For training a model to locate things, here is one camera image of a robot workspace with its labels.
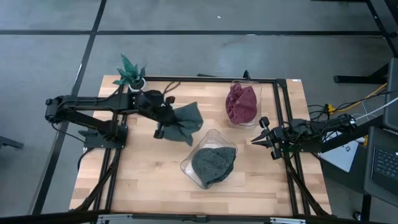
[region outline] transparent bowl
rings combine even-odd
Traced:
[[[249,122],[247,123],[238,123],[234,124],[231,122],[231,120],[228,120],[229,126],[231,128],[237,128],[237,129],[254,129],[256,128],[257,125],[259,125],[259,120],[261,118],[261,91],[262,91],[262,85],[258,82],[252,82],[252,81],[241,81],[241,80],[233,80],[231,82],[231,86],[235,85],[236,83],[240,84],[242,88],[251,86],[254,90],[254,93],[256,94],[256,100],[257,100],[257,114],[256,116]]]
[[[233,144],[230,140],[224,137],[219,131],[211,129],[206,133],[206,136],[199,142],[199,144],[194,148],[194,150],[189,154],[189,156],[181,162],[180,168],[182,172],[184,172],[187,176],[189,176],[189,178],[191,178],[195,183],[197,183],[199,187],[203,189],[209,189],[212,186],[212,184],[205,187],[199,176],[197,176],[197,174],[192,168],[193,155],[195,155],[197,151],[203,149],[204,147],[209,147],[213,149],[219,147],[233,147],[235,148],[235,153],[237,153],[238,147],[236,147],[235,144]]]

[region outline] wooden table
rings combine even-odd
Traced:
[[[100,96],[110,95],[116,88],[116,75],[105,75]],[[147,82],[146,89],[164,90],[169,82]],[[300,80],[287,80],[294,118],[309,119],[307,103]],[[282,159],[273,161],[271,150],[255,146],[250,140],[258,136],[255,130],[233,129],[228,126],[225,98],[230,83],[182,82],[168,93],[176,97],[174,106],[193,101],[204,119],[202,129],[193,135],[190,147],[184,142],[154,139],[156,122],[137,115],[127,119],[129,126],[126,147],[114,189],[112,212],[177,213],[207,215],[291,215],[287,175]],[[282,89],[280,101],[287,121]],[[263,116],[268,116],[270,128],[277,126],[277,113],[272,84],[262,84]],[[96,111],[94,117],[111,119],[111,113]],[[200,142],[209,129],[215,128],[238,146],[234,170],[224,181],[203,190],[180,169],[180,163]],[[95,149],[81,162],[70,208],[79,206],[98,182],[104,149]],[[305,183],[324,210],[330,211],[322,169],[311,154],[301,153]],[[107,186],[100,208],[104,208]],[[296,186],[300,213],[303,213],[300,191]]]

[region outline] concrete floor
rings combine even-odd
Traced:
[[[100,0],[0,1],[0,29],[92,28]],[[108,0],[100,30],[377,30],[363,3],[309,0]],[[44,120],[47,98],[72,89],[87,36],[0,35],[0,135],[25,143],[0,151],[0,216],[28,212],[55,131]],[[342,85],[333,75],[367,75],[392,57],[383,39],[273,36],[97,36],[79,95],[98,94],[103,75],[116,74],[119,54],[147,75],[302,79],[308,104],[363,98],[376,85]],[[381,98],[366,102],[371,110]],[[357,107],[351,114],[364,113]],[[68,132],[80,128],[70,125]],[[80,142],[66,137],[44,206],[67,211],[76,179]],[[335,215],[350,218],[362,196],[326,178]],[[398,209],[374,199],[371,220],[393,223]]]

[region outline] red cloth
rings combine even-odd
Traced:
[[[257,115],[257,98],[253,87],[231,86],[225,101],[226,112],[233,124],[248,123]]]

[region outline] dark green towel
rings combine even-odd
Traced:
[[[192,133],[199,131],[203,125],[198,103],[194,102],[174,110],[178,125],[163,127],[164,138],[171,141],[183,141],[192,146]]]
[[[203,148],[193,155],[192,168],[207,189],[232,172],[235,158],[236,149],[233,147]]]

